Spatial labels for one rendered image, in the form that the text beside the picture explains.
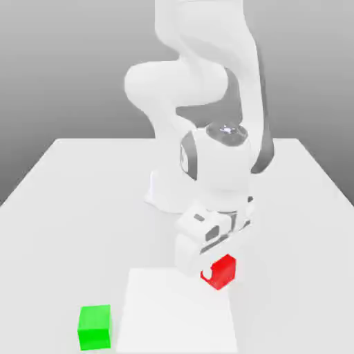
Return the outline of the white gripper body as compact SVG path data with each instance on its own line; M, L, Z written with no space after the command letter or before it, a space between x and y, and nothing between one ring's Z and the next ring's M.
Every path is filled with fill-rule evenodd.
M198 277L204 270L228 253L233 253L235 237L227 237L202 251L202 247L190 236L177 234L174 248L175 266L188 277Z

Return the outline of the small green cube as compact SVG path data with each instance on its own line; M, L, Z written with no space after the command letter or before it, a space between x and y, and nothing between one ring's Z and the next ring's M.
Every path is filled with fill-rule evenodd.
M111 306L82 306L77 335L81 351L111 348Z

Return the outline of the small red cube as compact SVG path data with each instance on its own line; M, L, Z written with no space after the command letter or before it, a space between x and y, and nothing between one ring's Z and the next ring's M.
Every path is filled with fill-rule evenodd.
M211 265L211 276L207 278L201 271L201 279L216 290L223 289L236 276L236 259L226 254Z

